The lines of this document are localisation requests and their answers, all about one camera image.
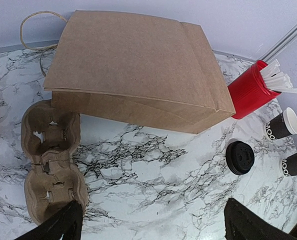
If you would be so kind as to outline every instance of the red container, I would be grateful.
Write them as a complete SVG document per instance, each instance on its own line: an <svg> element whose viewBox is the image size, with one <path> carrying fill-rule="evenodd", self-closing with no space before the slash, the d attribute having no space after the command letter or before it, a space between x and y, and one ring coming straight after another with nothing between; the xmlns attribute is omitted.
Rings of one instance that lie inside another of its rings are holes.
<svg viewBox="0 0 297 240"><path fill-rule="evenodd" d="M280 92L268 89L264 83L259 71L266 66L267 63L258 60L228 86L236 110L233 118L242 119L280 95Z"/></svg>

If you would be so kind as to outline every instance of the black coffee lid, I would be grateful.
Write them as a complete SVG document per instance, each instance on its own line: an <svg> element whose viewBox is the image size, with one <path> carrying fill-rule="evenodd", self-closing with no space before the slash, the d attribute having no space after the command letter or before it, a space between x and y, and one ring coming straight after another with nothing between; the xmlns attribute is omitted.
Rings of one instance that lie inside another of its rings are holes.
<svg viewBox="0 0 297 240"><path fill-rule="evenodd" d="M242 141L235 141L226 149L227 165L236 175L248 173L254 164L254 160L253 149Z"/></svg>

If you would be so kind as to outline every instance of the black paper cup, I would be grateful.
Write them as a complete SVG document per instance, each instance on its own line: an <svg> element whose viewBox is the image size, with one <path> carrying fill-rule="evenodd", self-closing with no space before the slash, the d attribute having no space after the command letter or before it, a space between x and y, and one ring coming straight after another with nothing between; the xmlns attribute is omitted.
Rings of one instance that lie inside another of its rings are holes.
<svg viewBox="0 0 297 240"><path fill-rule="evenodd" d="M264 133L269 140L282 139L297 134L297 116L294 110L288 107L265 124Z"/></svg>
<svg viewBox="0 0 297 240"><path fill-rule="evenodd" d="M280 169L285 177L297 176L297 153L282 160Z"/></svg>

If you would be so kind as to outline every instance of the paper bag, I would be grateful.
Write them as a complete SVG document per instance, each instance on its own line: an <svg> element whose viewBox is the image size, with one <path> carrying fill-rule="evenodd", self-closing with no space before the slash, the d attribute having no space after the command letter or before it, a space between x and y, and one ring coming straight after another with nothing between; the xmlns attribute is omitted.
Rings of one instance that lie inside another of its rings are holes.
<svg viewBox="0 0 297 240"><path fill-rule="evenodd" d="M199 25L134 13L76 11L44 87L56 108L186 133L235 113Z"/></svg>

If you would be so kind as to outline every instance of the marble countertop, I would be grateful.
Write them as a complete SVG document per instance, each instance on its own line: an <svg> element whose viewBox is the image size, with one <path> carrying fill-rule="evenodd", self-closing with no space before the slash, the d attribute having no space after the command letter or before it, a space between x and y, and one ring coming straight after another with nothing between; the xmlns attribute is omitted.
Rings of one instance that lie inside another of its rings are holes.
<svg viewBox="0 0 297 240"><path fill-rule="evenodd" d="M20 145L21 118L43 91L40 52L0 54L0 239L36 225L24 181L31 169ZM54 53L46 53L43 65ZM217 55L227 83L251 63ZM82 143L73 160L85 176L90 203L82 239L222 240L224 207L236 198L273 226L297 222L297 177L282 177L278 163L296 152L291 137L268 141L265 122L281 112L273 100L242 120L229 118L199 135L82 116ZM236 176L225 162L227 145L252 146L255 164Z"/></svg>

